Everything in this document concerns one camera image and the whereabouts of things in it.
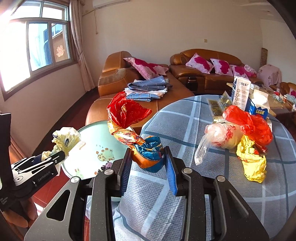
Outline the person's left hand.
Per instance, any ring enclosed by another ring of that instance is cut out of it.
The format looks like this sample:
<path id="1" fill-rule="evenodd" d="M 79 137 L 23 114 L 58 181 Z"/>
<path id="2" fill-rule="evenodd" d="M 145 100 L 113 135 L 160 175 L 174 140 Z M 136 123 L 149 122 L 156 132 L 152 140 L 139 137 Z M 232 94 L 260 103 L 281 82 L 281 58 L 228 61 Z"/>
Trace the person's left hand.
<path id="1" fill-rule="evenodd" d="M 31 197 L 25 201 L 21 201 L 20 204 L 21 208 L 19 211 L 15 212 L 14 210 L 7 209 L 6 211 L 2 211 L 2 215 L 10 224 L 23 228 L 31 227 L 38 217 L 35 203 Z"/>

